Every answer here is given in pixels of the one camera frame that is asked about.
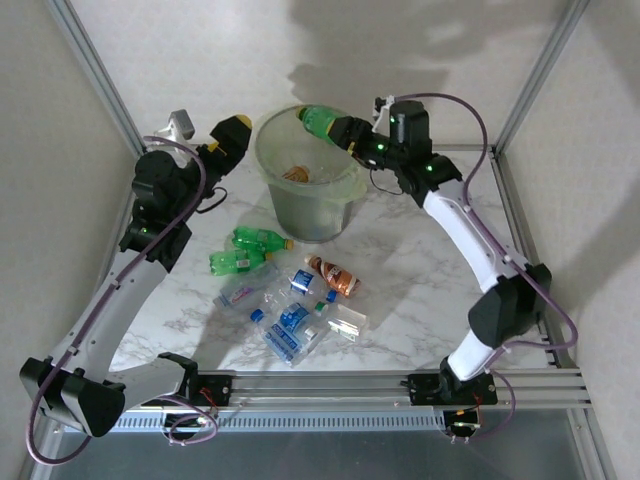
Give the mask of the green bottle orange cap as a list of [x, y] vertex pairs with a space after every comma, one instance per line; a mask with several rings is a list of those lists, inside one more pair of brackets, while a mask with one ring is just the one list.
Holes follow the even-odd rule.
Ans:
[[296, 110], [296, 118], [301, 121], [304, 130], [312, 136], [324, 140], [329, 145], [347, 149], [346, 143], [335, 143], [329, 132], [336, 120], [345, 126], [347, 121], [351, 120], [351, 116], [323, 105], [303, 105]]

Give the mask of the green bottle yellow cap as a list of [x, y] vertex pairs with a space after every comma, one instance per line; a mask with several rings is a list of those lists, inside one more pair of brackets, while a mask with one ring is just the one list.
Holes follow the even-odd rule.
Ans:
[[293, 240], [282, 237], [272, 230], [246, 226], [239, 226], [233, 230], [232, 244], [240, 249], [263, 253], [274, 253], [294, 248]]

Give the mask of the green bottle with paper label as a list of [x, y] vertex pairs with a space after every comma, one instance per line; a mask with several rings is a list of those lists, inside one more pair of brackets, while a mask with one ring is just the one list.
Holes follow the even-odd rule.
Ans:
[[272, 259], [270, 252], [236, 249], [212, 253], [209, 265], [212, 275], [226, 276], [249, 272]]

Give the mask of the brown tea bottle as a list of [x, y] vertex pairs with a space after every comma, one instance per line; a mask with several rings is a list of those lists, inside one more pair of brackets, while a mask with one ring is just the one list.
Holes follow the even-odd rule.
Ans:
[[338, 294], [345, 298], [353, 297], [362, 284], [361, 280], [348, 270], [318, 255], [306, 255], [305, 263], [319, 273], [331, 289], [336, 290]]

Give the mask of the clear bottle pink label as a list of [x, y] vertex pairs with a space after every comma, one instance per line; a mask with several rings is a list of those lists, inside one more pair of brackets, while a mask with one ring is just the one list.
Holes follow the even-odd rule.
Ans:
[[237, 274], [223, 285], [213, 303], [217, 308], [227, 311], [250, 309], [260, 303], [264, 293], [278, 275], [279, 268], [272, 263]]

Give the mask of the small bottle dark blue label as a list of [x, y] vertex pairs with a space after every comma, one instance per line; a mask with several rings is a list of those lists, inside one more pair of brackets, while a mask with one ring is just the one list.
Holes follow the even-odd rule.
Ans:
[[337, 291], [332, 289], [323, 278], [317, 273], [304, 269], [295, 272], [290, 280], [290, 290], [325, 303], [334, 303], [337, 299]]

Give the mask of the clear bottle green label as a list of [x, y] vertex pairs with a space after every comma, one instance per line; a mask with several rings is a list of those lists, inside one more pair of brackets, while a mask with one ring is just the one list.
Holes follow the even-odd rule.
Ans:
[[316, 310], [332, 332], [354, 343], [362, 339], [369, 325], [367, 315], [341, 303], [319, 302]]

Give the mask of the clear bottle blue label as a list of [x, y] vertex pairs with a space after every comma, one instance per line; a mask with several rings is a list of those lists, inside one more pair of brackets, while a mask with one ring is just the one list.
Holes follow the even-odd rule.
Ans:
[[271, 323], [284, 331], [302, 335], [310, 326], [310, 311], [299, 302], [272, 304], [254, 310], [249, 315], [250, 320], [256, 325]]

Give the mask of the large clear water bottle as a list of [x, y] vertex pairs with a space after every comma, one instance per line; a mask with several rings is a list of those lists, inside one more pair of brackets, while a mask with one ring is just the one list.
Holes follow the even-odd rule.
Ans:
[[309, 356], [323, 339], [324, 332], [306, 324], [290, 329], [273, 322], [261, 328], [261, 336], [276, 356], [293, 368]]

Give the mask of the translucent green bucket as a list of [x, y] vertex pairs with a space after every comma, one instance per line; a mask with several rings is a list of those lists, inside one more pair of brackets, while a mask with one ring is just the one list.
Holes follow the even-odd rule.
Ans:
[[349, 224], [355, 205], [365, 195], [342, 203], [267, 186], [280, 226], [289, 236], [307, 243], [323, 243], [340, 235]]

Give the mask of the small lit circuit board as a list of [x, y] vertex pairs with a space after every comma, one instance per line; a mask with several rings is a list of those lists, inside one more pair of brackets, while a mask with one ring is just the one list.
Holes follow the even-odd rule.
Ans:
[[471, 437], [481, 428], [477, 409], [445, 411], [445, 430], [450, 435]]
[[174, 428], [176, 431], [198, 431], [209, 425], [208, 420], [198, 414], [177, 414], [169, 413], [164, 420], [164, 428], [170, 430]]

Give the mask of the grey metal lower panel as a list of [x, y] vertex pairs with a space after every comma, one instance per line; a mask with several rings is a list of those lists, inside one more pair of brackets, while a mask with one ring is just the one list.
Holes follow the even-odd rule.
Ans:
[[114, 434], [38, 480], [586, 480], [561, 436], [505, 432], [452, 443], [436, 432], [221, 434], [194, 446]]

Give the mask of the aluminium frame post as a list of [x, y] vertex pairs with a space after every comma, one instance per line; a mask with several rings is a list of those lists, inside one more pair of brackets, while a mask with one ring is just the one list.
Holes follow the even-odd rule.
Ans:
[[509, 145], [516, 137], [590, 3], [591, 0], [567, 0], [566, 6], [563, 8], [493, 143], [492, 152], [495, 159], [506, 153]]
[[145, 142], [71, 0], [44, 0], [44, 3], [126, 145], [138, 158], [146, 151]]
[[[57, 458], [62, 436], [63, 430], [57, 423], [42, 425], [35, 432], [36, 447], [43, 456]], [[54, 469], [54, 466], [40, 464], [27, 455], [18, 480], [50, 480]]]
[[567, 417], [586, 480], [618, 480], [592, 409], [570, 409]]

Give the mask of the aluminium front mounting rail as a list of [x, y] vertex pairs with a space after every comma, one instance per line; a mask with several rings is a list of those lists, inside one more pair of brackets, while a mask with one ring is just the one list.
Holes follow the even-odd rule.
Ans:
[[75, 407], [90, 406], [115, 414], [139, 405], [157, 405], [167, 395], [177, 395], [191, 405], [219, 408], [301, 408], [348, 406], [434, 407], [446, 410], [476, 406], [508, 408], [588, 407], [590, 395], [576, 369], [508, 370], [491, 373], [497, 402], [494, 405], [415, 405], [407, 378], [415, 372], [202, 372], [179, 370], [175, 380], [149, 374], [140, 378], [112, 377], [102, 382], [66, 374], [52, 388]]

